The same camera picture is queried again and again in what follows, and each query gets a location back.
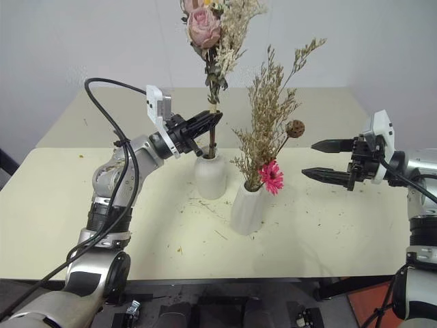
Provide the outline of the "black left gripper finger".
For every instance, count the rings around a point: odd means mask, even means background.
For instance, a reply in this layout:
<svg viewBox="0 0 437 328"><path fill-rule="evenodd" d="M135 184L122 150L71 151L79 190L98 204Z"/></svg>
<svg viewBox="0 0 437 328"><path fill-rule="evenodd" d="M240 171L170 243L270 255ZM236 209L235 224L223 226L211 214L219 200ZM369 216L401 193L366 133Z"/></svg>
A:
<svg viewBox="0 0 437 328"><path fill-rule="evenodd" d="M193 118L190 120L190 138L196 139L213 129L220 118Z"/></svg>
<svg viewBox="0 0 437 328"><path fill-rule="evenodd" d="M213 128L220 122L222 117L223 113L221 111L216 111L214 113L210 111L202 111L186 122L189 128Z"/></svg>

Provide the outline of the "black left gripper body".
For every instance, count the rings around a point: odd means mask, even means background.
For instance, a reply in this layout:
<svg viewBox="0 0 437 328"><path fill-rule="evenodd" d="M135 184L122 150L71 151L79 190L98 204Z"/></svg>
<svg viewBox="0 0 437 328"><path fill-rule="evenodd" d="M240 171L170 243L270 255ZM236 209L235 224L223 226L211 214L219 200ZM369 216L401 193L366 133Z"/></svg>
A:
<svg viewBox="0 0 437 328"><path fill-rule="evenodd" d="M202 155L202 150L195 141L200 136L199 120L199 115L185 120L181 115L175 114L167 121L169 136L179 153L194 152L197 157Z"/></svg>

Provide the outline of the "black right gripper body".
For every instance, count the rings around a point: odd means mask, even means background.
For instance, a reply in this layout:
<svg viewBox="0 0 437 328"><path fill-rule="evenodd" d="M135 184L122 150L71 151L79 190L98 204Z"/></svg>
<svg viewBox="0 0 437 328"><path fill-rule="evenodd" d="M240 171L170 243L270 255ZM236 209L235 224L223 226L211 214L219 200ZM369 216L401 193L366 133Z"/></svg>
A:
<svg viewBox="0 0 437 328"><path fill-rule="evenodd" d="M383 140L376 138L376 145L372 148L363 135L354 138L352 144L351 162L348 164L349 173L347 190L353 191L355 182L373 180L380 166L379 159L383 155Z"/></svg>

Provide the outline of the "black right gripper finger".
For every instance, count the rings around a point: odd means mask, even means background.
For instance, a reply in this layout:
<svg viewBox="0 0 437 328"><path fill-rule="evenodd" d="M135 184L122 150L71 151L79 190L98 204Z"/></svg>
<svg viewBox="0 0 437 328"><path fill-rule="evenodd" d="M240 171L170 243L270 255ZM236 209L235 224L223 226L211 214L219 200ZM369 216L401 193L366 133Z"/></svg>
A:
<svg viewBox="0 0 437 328"><path fill-rule="evenodd" d="M349 173L323 167L303 169L301 173L310 179L330 185L348 186L350 182Z"/></svg>
<svg viewBox="0 0 437 328"><path fill-rule="evenodd" d="M353 139L325 139L313 144L311 149L324 153L351 152L353 145Z"/></svg>

